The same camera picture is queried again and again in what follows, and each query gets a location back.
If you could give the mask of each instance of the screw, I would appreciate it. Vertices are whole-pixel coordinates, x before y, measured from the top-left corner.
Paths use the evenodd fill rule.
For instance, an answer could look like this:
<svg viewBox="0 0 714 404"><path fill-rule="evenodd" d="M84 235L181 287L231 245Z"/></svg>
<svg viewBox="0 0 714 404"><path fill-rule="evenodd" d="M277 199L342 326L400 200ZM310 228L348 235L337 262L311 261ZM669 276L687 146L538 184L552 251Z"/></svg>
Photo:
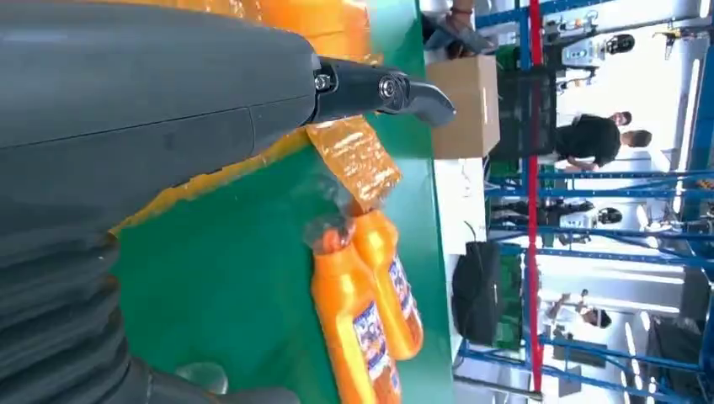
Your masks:
<svg viewBox="0 0 714 404"><path fill-rule="evenodd" d="M322 91L328 87L330 87L330 76L327 74L318 74L315 77L315 89Z"/></svg>
<svg viewBox="0 0 714 404"><path fill-rule="evenodd" d="M384 77L380 80L380 95L383 98L391 98L397 91L397 84L391 77Z"/></svg>

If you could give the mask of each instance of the red pipe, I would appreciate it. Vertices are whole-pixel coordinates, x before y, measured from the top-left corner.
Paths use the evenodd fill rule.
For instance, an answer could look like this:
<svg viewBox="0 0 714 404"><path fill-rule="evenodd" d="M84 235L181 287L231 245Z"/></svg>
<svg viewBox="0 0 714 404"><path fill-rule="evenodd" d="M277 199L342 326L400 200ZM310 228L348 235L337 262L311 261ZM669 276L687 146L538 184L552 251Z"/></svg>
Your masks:
<svg viewBox="0 0 714 404"><path fill-rule="evenodd" d="M529 6L529 18L530 18L530 54L533 66L539 66L543 64L543 50L541 48L541 4L539 0L530 0ZM533 116L531 119L533 125L531 125L531 135L534 137L533 144L537 144L538 132L540 130L539 121L539 111L540 111L540 97L538 94L534 94L533 104L534 108ZM529 284L529 325L530 325L530 349L531 349L531 363L533 365L533 386L536 391L541 391L542 382L542 366L543 366L543 349L538 342L538 266L536 263L536 238L538 234L538 157L531 156L528 158L528 253L526 255L527 259L527 270L528 270L528 284Z"/></svg>

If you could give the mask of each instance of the cardboard box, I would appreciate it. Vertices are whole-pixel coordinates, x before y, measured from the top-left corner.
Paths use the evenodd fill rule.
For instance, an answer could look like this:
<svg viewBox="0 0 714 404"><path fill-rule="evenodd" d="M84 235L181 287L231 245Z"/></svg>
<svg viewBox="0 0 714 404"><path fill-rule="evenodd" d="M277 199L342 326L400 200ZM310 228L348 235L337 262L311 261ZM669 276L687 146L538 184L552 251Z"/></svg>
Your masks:
<svg viewBox="0 0 714 404"><path fill-rule="evenodd" d="M448 125L432 129L434 158L485 157L501 138L498 78L493 56L474 56L427 65L427 78L456 106Z"/></svg>

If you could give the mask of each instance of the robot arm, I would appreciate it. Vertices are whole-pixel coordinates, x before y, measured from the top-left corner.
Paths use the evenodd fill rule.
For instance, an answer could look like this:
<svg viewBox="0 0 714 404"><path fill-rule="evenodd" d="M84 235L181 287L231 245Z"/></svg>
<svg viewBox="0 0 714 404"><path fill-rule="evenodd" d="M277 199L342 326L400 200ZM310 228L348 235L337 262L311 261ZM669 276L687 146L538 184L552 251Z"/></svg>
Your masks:
<svg viewBox="0 0 714 404"><path fill-rule="evenodd" d="M307 123L376 110L439 125L455 113L402 72L218 15L10 2L0 29L0 262L104 233Z"/></svg>
<svg viewBox="0 0 714 404"><path fill-rule="evenodd" d="M426 82L298 35L107 3L3 2L0 82L2 404L297 402L213 396L131 358L106 231L306 123L455 113Z"/></svg>

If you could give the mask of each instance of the green table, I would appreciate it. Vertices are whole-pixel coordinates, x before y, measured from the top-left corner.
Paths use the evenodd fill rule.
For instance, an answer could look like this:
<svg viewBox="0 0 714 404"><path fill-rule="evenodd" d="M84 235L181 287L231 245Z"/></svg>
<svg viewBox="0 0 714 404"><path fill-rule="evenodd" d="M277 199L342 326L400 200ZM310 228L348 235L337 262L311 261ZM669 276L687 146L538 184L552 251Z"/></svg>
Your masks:
<svg viewBox="0 0 714 404"><path fill-rule="evenodd" d="M370 10L386 64L424 74L413 0ZM425 328L417 358L399 364L404 402L452 402L445 273L429 130L412 117L370 117L403 181L386 202ZM215 361L231 390L282 385L307 404L338 402L309 292L305 223L335 211L331 175L312 148L124 229L115 273L133 354L173 371Z"/></svg>

